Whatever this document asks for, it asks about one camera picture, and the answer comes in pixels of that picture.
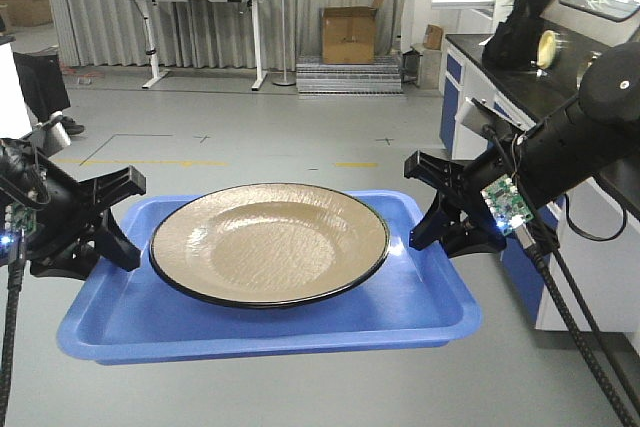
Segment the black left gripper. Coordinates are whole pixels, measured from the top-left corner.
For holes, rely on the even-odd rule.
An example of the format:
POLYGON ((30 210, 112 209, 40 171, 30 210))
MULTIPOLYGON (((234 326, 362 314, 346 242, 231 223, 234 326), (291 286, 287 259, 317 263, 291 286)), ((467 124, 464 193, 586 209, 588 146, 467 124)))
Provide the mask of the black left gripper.
POLYGON ((141 251, 122 232, 111 207, 146 193, 146 178, 134 166, 78 181, 30 143, 1 141, 1 233, 4 210, 19 202, 37 212, 37 231, 1 237, 1 265, 24 249, 35 277, 85 280, 99 254, 125 271, 140 266, 141 251))

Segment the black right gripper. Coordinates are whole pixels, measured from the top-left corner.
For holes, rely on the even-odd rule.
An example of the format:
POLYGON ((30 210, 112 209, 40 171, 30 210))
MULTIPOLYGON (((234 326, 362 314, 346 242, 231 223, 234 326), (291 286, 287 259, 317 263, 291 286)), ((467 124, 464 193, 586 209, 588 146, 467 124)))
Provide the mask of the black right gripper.
POLYGON ((505 156, 497 146, 465 162, 412 153, 404 161, 404 177, 419 180, 438 194, 411 230, 409 245, 424 250, 439 241, 450 258, 505 250, 505 236, 481 195, 485 187, 510 172, 513 162, 505 162, 505 156))

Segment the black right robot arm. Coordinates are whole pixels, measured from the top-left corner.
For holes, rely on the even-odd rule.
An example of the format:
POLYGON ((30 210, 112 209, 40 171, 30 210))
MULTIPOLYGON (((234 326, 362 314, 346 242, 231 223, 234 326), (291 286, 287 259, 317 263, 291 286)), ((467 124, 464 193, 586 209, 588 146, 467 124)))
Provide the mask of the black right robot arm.
POLYGON ((460 164, 417 151, 404 175, 437 191, 409 245, 439 242, 450 257, 498 253, 507 242, 481 191, 513 174, 531 209, 556 199, 639 146, 639 45, 612 47, 586 70, 578 92, 522 136, 493 140, 460 164))

